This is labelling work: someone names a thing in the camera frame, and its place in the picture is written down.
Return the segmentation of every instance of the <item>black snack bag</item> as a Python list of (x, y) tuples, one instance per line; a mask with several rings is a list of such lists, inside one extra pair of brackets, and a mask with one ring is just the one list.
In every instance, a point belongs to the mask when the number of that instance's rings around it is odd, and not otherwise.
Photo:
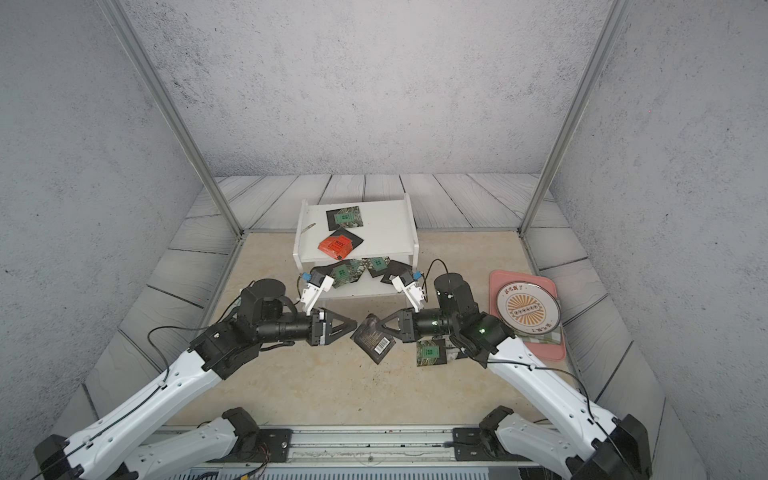
[(378, 321), (379, 317), (370, 313), (352, 334), (352, 340), (376, 362), (376, 365), (379, 365), (395, 346), (395, 339), (391, 335), (376, 330)]

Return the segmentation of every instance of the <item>textured gray wall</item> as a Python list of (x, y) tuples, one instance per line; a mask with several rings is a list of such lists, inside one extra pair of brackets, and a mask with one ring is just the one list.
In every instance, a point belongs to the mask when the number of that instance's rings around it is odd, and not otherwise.
[(2, 2), (0, 65), (0, 478), (15, 478), (200, 181), (93, 0)]
[(768, 472), (768, 2), (636, 0), (553, 191), (713, 478)]
[(610, 0), (124, 0), (216, 175), (538, 172)]

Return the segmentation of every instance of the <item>beige floor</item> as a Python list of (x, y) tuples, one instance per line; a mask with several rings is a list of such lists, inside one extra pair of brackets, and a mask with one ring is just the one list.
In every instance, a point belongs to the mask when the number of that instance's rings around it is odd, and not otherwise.
[[(530, 273), (514, 232), (420, 233), (419, 269), (442, 258), (472, 285), (475, 301), (488, 309), (488, 275), (502, 269)], [(293, 234), (252, 233), (240, 252), (214, 315), (222, 314), (251, 280), (272, 277), (297, 295), (291, 257)], [(442, 272), (437, 263), (430, 274)], [(437, 306), (432, 282), (428, 306)], [(358, 321), (403, 308), (401, 296), (334, 300), (326, 307)], [(565, 362), (548, 362), (567, 369)], [(397, 345), (376, 365), (349, 337), (330, 346), (294, 347), (263, 353), (227, 381), (195, 399), (169, 425), (197, 425), (233, 407), (271, 425), (476, 424), (499, 405), (530, 420), (542, 415), (516, 389), (470, 359), (417, 367), (415, 344)]]

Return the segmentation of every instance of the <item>white shelf tier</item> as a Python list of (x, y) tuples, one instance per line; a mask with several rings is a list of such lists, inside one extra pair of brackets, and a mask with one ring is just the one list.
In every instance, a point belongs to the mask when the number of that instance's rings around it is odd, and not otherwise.
[(348, 283), (339, 288), (331, 287), (329, 292), (323, 292), (320, 295), (321, 300), (333, 300), (337, 298), (364, 298), (366, 296), (384, 296), (384, 295), (402, 295), (397, 293), (395, 287), (386, 283), (381, 283), (382, 277), (372, 278), (371, 274), (365, 272), (360, 280), (355, 283)]
[[(355, 202), (351, 204), (309, 205), (304, 207), (296, 235), (299, 236), (299, 259), (301, 263), (333, 263), (327, 254), (317, 246), (325, 240), (332, 230), (328, 230), (326, 212), (344, 207), (359, 207), (363, 227), (350, 228), (349, 232), (362, 238), (359, 247), (347, 256), (349, 259), (369, 257), (412, 256), (417, 249), (413, 215), (406, 200), (387, 200), (383, 202)], [(314, 227), (300, 233), (309, 225)]]

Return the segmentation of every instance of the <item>barcode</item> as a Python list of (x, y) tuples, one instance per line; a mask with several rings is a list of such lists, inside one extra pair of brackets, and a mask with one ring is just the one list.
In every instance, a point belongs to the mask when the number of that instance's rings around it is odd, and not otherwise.
[(376, 353), (381, 353), (381, 352), (384, 351), (384, 349), (386, 348), (387, 345), (389, 345), (389, 339), (382, 338), (382, 341), (379, 342), (379, 345), (377, 345), (376, 348), (373, 349), (373, 351), (376, 352)]

